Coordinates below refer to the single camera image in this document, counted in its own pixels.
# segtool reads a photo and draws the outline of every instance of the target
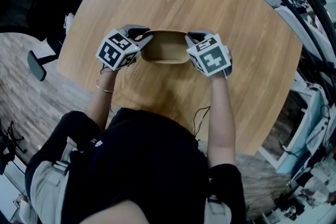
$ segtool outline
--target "black mesh chair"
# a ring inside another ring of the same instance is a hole
[[[0,130],[0,176],[4,174],[7,164],[14,159],[15,147],[8,137]]]
[[[0,33],[23,33],[47,42],[55,55],[37,59],[32,51],[27,60],[38,80],[43,81],[46,71],[42,65],[56,60],[64,39],[63,27],[69,13],[76,14],[82,0],[0,0]]]

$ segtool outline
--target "black cable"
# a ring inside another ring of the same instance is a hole
[[[107,69],[107,68],[109,68],[109,67],[105,66],[105,64],[103,63],[103,67],[102,67],[102,69],[100,69],[100,74],[102,74],[103,70]]]
[[[325,116],[325,115],[322,113],[322,108],[324,108],[325,106],[328,108],[328,116]],[[325,132],[324,132],[324,135],[323,135],[323,138],[322,138],[322,141],[321,141],[321,143],[323,143],[324,138],[325,138],[326,133],[327,133],[327,130],[328,130],[328,126],[329,126],[329,121],[330,121],[330,108],[329,108],[326,104],[323,104],[323,105],[320,107],[320,113],[321,113],[321,116],[322,116],[323,118],[328,119],[327,127],[325,128]],[[289,154],[289,155],[293,155],[293,156],[296,157],[297,159],[300,159],[300,157],[298,157],[297,154],[298,154],[300,151],[304,150],[305,147],[307,147],[307,145],[308,145],[311,141],[313,141],[313,140],[319,135],[319,133],[321,133],[323,130],[324,130],[324,126],[322,126],[322,127],[321,127],[321,130],[319,130],[319,132],[318,132],[317,134],[315,134],[315,135],[314,135],[308,142],[305,143],[305,146],[303,146],[302,148],[300,148],[298,151],[296,151],[296,152],[294,152],[294,153],[291,152],[291,151],[285,150],[285,149],[283,148],[283,145],[281,144],[280,141],[279,141],[279,145],[280,145],[281,149],[282,149],[284,152],[286,152],[286,153]]]
[[[197,116],[198,112],[199,112],[200,110],[203,110],[203,109],[206,109],[206,111],[205,111],[205,113],[204,113],[204,115],[203,115],[203,117],[202,117],[202,120],[201,120],[200,125],[198,126],[198,131],[196,131],[196,123],[195,123],[195,119],[196,119],[196,116]],[[201,125],[202,125],[203,119],[204,119],[206,113],[208,113],[209,110],[210,110],[210,106],[207,106],[206,108],[201,108],[201,109],[199,109],[199,110],[196,111],[195,116],[194,116],[194,120],[193,120],[193,123],[194,123],[194,137],[196,137],[196,135],[197,135],[197,134],[199,133],[199,131],[201,130]]]

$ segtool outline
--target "person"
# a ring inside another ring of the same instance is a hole
[[[299,197],[304,198],[310,206],[336,204],[336,191],[329,191],[327,186],[310,172],[302,174],[297,182],[302,187]]]
[[[16,202],[20,205],[19,217],[23,223],[37,223],[38,216],[35,214],[34,210],[31,208],[31,203],[27,196],[21,194]]]
[[[312,13],[312,8],[311,6],[308,4],[308,2],[304,2],[301,4],[300,7],[296,7],[296,10],[299,14],[306,14],[309,13],[309,15]]]
[[[31,158],[26,190],[39,221],[204,223],[215,197],[229,208],[227,223],[245,223],[223,73],[209,78],[207,157],[187,129],[148,111],[121,108],[106,129],[117,74],[103,68],[84,112],[64,115]]]

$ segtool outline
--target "floor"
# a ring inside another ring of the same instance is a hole
[[[0,119],[2,129],[13,120],[14,132],[25,138],[25,160],[48,139],[65,113],[82,111],[89,99],[88,91],[55,71],[56,61],[45,65],[45,81],[37,81],[26,60],[30,50],[37,57],[53,54],[46,42],[22,34],[0,34]],[[110,116],[117,110],[112,107]],[[260,154],[237,154],[237,160],[248,213],[258,217],[274,207],[273,200],[285,191],[290,175],[276,174]]]

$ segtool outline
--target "wooden bowl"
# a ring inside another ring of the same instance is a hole
[[[152,30],[154,38],[141,51],[142,58],[155,63],[185,63],[189,60],[186,32],[175,30]]]

